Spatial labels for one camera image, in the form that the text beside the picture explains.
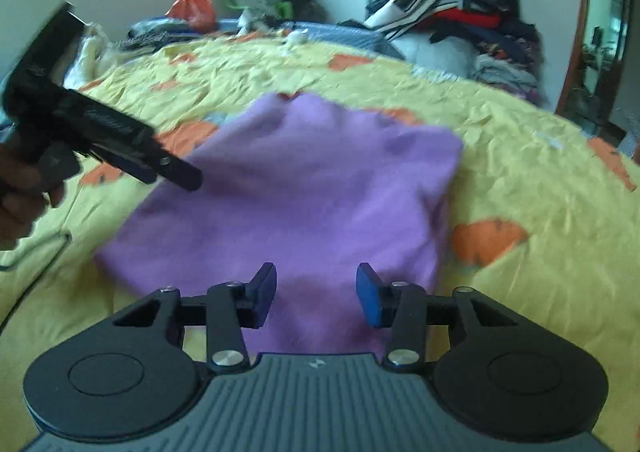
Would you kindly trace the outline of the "left hand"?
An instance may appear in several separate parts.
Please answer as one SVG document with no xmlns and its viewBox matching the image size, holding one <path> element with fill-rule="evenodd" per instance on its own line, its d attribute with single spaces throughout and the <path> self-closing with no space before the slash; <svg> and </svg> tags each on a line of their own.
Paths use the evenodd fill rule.
<svg viewBox="0 0 640 452">
<path fill-rule="evenodd" d="M 65 198 L 62 181 L 43 194 L 32 189 L 41 181 L 39 170 L 24 161 L 18 138 L 9 136 L 1 142 L 1 182 L 10 188 L 1 198 L 1 249 L 14 250 L 32 234 L 32 229 L 48 207 L 58 208 Z"/>
</svg>

